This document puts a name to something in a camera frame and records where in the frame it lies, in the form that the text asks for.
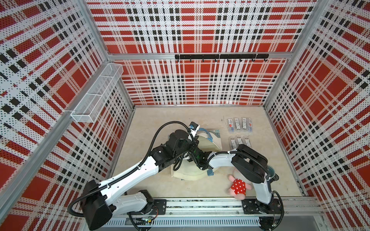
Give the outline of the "cream canvas tote bag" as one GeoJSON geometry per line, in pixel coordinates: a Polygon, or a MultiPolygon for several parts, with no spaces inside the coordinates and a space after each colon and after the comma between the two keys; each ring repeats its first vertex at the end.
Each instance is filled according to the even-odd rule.
{"type": "Polygon", "coordinates": [[[198,150],[186,154],[179,167],[172,167],[171,176],[173,178],[197,181],[213,175],[214,170],[206,167],[206,162],[212,152],[222,150],[220,131],[200,128],[195,138],[198,141],[198,150]]]}

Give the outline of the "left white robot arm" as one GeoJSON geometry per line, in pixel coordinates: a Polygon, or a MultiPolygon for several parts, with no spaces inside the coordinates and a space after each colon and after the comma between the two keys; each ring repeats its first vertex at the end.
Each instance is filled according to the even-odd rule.
{"type": "Polygon", "coordinates": [[[197,131],[176,130],[166,143],[150,148],[138,164],[100,183],[94,180],[88,182],[82,196],[68,205],[67,212],[84,218],[89,230],[94,231],[108,223],[114,215],[150,211],[154,200],[146,190],[134,195],[124,196],[124,193],[146,178],[179,163],[186,153],[193,152],[198,145],[195,139],[197,131]]]}

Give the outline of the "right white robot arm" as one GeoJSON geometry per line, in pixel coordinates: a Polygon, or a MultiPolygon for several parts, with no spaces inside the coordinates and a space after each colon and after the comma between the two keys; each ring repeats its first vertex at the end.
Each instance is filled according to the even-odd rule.
{"type": "Polygon", "coordinates": [[[254,189],[256,199],[250,213],[283,212],[281,197],[271,189],[276,175],[270,173],[268,160],[247,145],[240,144],[237,149],[220,152],[203,152],[195,147],[188,152],[188,156],[201,170],[234,167],[234,173],[229,176],[232,185],[228,193],[236,200],[243,201],[246,192],[254,189]]]}

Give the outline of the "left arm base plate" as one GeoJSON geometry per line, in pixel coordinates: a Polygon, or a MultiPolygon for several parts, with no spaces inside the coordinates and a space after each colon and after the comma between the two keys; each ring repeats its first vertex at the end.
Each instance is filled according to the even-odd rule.
{"type": "Polygon", "coordinates": [[[166,199],[154,199],[152,202],[148,202],[143,209],[145,215],[165,215],[167,208],[166,199]]]}

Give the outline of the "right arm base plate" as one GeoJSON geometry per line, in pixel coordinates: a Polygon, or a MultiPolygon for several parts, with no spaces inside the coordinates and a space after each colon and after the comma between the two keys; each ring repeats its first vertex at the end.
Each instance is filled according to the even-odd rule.
{"type": "Polygon", "coordinates": [[[273,199],[269,204],[259,202],[257,199],[244,199],[241,201],[244,214],[281,214],[283,206],[278,199],[273,199]]]}

